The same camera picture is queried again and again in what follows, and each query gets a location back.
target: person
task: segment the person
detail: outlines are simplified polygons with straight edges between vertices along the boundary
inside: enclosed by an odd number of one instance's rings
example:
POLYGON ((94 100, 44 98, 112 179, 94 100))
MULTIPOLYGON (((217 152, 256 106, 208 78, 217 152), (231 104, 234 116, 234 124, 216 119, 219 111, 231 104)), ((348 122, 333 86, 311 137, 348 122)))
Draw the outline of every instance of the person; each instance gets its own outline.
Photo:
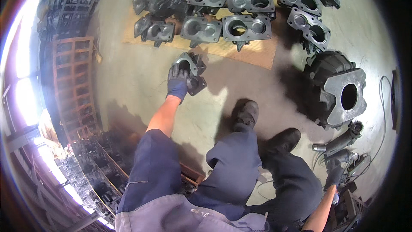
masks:
POLYGON ((322 198, 320 181, 306 162, 291 154, 300 132, 289 128, 269 141, 261 157, 253 131, 259 109, 248 101, 236 115, 234 132, 206 154, 212 173, 186 198, 181 186, 175 143, 170 139, 175 114, 187 88, 188 73, 172 66, 168 93, 137 145, 129 182, 117 209, 116 231, 302 231, 320 232, 329 214, 343 169, 327 177, 322 198), (259 176, 258 167, 273 176, 276 197, 246 206, 259 176))

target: gray work jacket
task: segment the gray work jacket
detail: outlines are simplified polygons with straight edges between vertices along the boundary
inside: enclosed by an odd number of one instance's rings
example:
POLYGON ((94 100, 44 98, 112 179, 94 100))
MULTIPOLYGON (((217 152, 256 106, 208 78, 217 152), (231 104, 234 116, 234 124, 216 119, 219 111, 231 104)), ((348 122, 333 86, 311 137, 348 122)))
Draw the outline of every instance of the gray work jacket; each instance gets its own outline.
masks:
POLYGON ((116 215, 116 231, 176 231, 176 232, 240 232, 269 230, 265 216, 250 213, 229 221, 214 210, 191 204, 184 195, 173 194, 157 198, 133 211, 116 215))

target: work glove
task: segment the work glove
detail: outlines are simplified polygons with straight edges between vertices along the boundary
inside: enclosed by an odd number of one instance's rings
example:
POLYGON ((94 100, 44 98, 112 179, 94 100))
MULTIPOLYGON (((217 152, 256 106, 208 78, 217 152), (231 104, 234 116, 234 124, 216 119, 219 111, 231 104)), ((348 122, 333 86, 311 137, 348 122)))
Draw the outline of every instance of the work glove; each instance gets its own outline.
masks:
POLYGON ((332 159, 331 161, 329 161, 326 169, 328 175, 326 178, 325 187, 323 188, 324 191, 326 191, 331 185, 338 186, 344 171, 340 165, 340 161, 337 159, 332 159))
POLYGON ((167 76, 167 96, 173 95, 181 100, 181 104, 185 95, 188 93, 187 80, 189 78, 189 73, 187 70, 180 69, 179 64, 176 63, 172 65, 169 70, 169 75, 167 76))

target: gloved hand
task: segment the gloved hand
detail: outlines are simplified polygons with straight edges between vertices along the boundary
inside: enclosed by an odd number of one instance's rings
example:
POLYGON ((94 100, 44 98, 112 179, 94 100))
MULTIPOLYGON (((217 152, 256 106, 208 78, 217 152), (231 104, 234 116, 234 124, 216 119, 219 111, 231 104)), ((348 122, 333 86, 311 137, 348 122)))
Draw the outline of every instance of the gloved hand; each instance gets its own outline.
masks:
POLYGON ((173 95, 179 97, 181 102, 185 98, 185 95, 188 93, 188 84, 187 80, 189 78, 189 73, 187 70, 180 69, 179 64, 174 64, 170 70, 169 75, 167 76, 167 96, 173 95))
POLYGON ((324 191, 326 191, 331 185, 338 186, 344 172, 340 165, 340 161, 337 159, 330 160, 326 166, 326 169, 328 175, 326 178, 325 187, 323 189, 324 191))

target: forearm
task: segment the forearm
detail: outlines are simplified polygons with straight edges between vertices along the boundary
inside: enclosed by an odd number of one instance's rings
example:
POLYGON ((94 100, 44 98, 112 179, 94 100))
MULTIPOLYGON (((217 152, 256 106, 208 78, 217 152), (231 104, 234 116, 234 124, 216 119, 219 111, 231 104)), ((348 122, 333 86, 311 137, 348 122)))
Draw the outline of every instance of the forearm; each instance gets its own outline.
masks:
POLYGON ((330 207, 332 206, 333 196, 336 192, 336 185, 331 185, 315 212, 309 217, 302 230, 313 230, 322 232, 325 227, 327 217, 329 216, 330 207))
POLYGON ((150 120, 146 132, 152 129, 159 129, 165 135, 170 137, 173 131, 176 111, 180 102, 181 100, 176 96, 167 96, 162 106, 160 106, 150 120))

